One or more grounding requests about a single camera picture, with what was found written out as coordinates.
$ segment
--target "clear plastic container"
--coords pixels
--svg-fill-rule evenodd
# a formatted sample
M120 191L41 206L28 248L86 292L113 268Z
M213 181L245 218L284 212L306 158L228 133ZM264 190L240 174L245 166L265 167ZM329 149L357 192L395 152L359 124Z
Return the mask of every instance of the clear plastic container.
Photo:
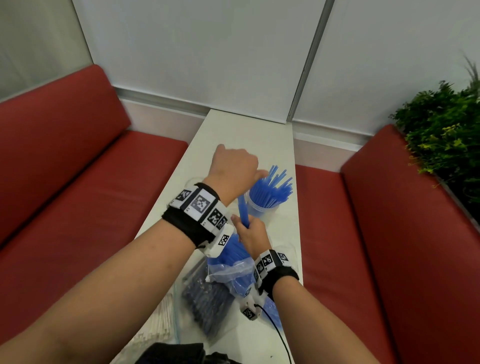
M255 202L250 199L250 191L247 191L245 194L245 202L247 203L248 214L252 215L256 218L259 218L261 221L265 223L265 226L268 226L270 220L273 217L273 214L278 209L278 206L272 208L264 208L258 206Z

